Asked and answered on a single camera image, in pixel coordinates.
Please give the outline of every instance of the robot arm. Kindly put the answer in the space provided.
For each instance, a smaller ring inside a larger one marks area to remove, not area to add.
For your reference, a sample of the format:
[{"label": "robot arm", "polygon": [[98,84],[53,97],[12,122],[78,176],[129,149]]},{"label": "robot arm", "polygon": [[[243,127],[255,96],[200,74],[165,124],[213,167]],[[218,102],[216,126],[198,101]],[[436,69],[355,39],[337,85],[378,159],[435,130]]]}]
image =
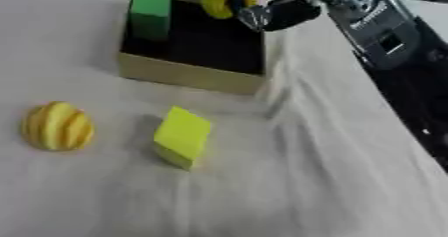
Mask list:
[{"label": "robot arm", "polygon": [[255,31],[315,19],[326,7],[386,100],[448,171],[448,46],[400,0],[273,0],[267,6],[227,0],[227,5]]}]

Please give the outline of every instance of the wrinkled fabric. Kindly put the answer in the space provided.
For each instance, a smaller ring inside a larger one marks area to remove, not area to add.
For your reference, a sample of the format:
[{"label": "wrinkled fabric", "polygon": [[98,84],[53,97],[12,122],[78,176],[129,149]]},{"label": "wrinkled fabric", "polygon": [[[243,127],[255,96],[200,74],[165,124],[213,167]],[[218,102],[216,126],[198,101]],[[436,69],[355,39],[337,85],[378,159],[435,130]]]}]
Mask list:
[{"label": "wrinkled fabric", "polygon": [[[1,237],[448,236],[445,173],[328,17],[267,35],[253,99],[118,77],[127,2],[0,0]],[[448,38],[448,6],[407,3]],[[19,119],[51,100],[91,115],[91,146],[22,141]],[[152,150],[172,105],[214,123],[192,172]]]}]

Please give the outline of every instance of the green cube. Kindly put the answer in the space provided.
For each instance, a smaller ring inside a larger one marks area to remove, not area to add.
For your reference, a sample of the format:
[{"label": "green cube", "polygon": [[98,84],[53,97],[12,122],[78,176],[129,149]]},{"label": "green cube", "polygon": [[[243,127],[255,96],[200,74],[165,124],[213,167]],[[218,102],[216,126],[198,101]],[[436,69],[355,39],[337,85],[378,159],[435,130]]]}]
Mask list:
[{"label": "green cube", "polygon": [[134,36],[152,41],[168,39],[171,0],[132,0],[129,14]]}]

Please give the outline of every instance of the table surface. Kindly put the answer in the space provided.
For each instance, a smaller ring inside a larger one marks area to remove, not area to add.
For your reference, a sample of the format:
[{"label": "table surface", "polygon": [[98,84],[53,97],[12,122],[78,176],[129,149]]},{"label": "table surface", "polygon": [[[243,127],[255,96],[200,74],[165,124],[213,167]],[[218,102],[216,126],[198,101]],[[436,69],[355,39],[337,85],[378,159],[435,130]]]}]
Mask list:
[{"label": "table surface", "polygon": [[[128,0],[0,0],[0,236],[440,236],[448,181],[328,17],[270,34],[257,99],[118,77]],[[409,1],[448,38],[446,5]],[[29,147],[31,107],[92,116],[77,153]],[[158,160],[172,105],[214,122],[203,166]]]}]

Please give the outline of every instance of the cardboard box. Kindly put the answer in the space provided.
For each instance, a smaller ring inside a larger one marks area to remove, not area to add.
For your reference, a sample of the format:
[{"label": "cardboard box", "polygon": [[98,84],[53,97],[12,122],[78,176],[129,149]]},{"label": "cardboard box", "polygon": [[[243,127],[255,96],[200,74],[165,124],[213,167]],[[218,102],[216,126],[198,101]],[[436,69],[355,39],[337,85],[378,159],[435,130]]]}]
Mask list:
[{"label": "cardboard box", "polygon": [[164,43],[135,37],[127,14],[118,55],[120,75],[236,94],[255,93],[265,79],[263,34],[235,19],[208,16],[199,0],[173,0],[171,5],[169,40]]}]

